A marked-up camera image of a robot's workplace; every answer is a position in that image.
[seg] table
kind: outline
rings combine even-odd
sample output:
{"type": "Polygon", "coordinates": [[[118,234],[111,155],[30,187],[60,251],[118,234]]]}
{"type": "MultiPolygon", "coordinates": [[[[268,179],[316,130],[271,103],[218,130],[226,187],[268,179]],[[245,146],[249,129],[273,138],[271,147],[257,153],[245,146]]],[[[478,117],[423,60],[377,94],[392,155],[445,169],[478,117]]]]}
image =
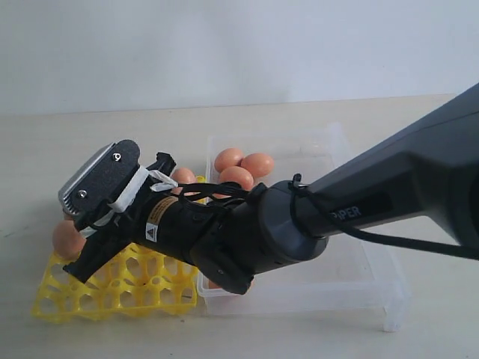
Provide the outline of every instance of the table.
{"type": "MultiPolygon", "coordinates": [[[[30,317],[61,219],[56,191],[97,148],[131,138],[141,161],[159,150],[204,173],[208,135],[311,128],[339,121],[356,153],[452,98],[413,96],[164,111],[0,119],[0,355],[2,358],[479,358],[479,267],[468,260],[395,249],[412,284],[406,323],[381,331],[375,311],[74,321],[30,317]]],[[[394,233],[451,242],[424,218],[394,233]]]]}

